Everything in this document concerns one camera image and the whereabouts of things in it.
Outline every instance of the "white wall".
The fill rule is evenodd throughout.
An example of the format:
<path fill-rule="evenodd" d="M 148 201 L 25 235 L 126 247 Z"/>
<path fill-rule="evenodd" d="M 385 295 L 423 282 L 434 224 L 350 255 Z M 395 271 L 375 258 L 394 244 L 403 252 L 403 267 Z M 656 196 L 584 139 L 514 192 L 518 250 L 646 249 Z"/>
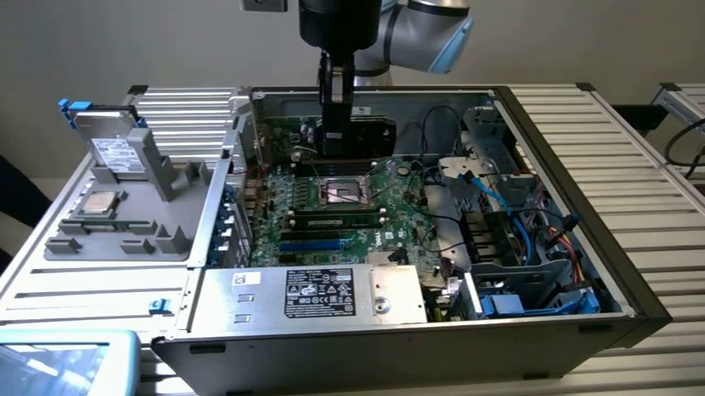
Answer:
<path fill-rule="evenodd" d="M 705 82 L 702 0 L 474 0 L 471 12 L 455 71 L 398 69 L 397 83 L 588 81 L 644 102 L 658 82 Z M 61 97 L 118 103 L 135 83 L 307 85 L 318 64 L 296 12 L 244 13 L 236 0 L 0 0 L 0 50 L 0 154 L 32 177 L 65 177 L 83 157 Z"/>

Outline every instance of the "sticker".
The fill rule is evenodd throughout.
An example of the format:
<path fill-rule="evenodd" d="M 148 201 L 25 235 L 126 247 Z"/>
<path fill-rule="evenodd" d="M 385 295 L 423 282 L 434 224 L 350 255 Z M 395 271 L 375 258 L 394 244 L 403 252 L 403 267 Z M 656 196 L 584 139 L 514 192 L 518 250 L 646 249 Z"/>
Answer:
<path fill-rule="evenodd" d="M 353 268 L 287 271 L 284 315 L 287 318 L 355 316 Z"/>
<path fill-rule="evenodd" d="M 350 112 L 351 116 L 369 116 L 370 114 L 373 114 L 371 107 L 353 107 L 353 111 Z"/>
<path fill-rule="evenodd" d="M 126 139 L 93 139 L 97 154 L 112 172 L 144 172 L 140 158 Z"/>
<path fill-rule="evenodd" d="M 246 285 L 259 285 L 262 281 L 260 272 L 238 272 L 232 275 L 232 285 L 234 286 L 246 286 Z"/>

